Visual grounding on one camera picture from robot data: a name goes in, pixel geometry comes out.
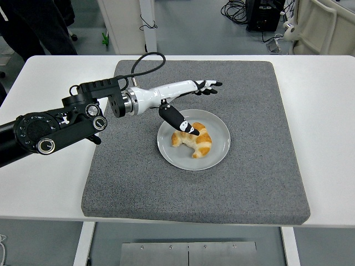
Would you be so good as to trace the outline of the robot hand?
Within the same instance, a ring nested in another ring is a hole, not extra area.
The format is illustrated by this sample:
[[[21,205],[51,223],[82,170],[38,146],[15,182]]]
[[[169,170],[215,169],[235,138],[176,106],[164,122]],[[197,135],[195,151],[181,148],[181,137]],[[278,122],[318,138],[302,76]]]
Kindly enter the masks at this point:
[[[198,136],[200,135],[199,131],[186,121],[184,116],[172,106],[171,102],[188,94],[216,94],[217,91],[212,87],[221,85],[222,83],[216,80],[186,80],[149,90],[132,87],[129,89],[132,104],[131,114],[140,115],[147,109],[157,108],[160,117],[174,129]]]

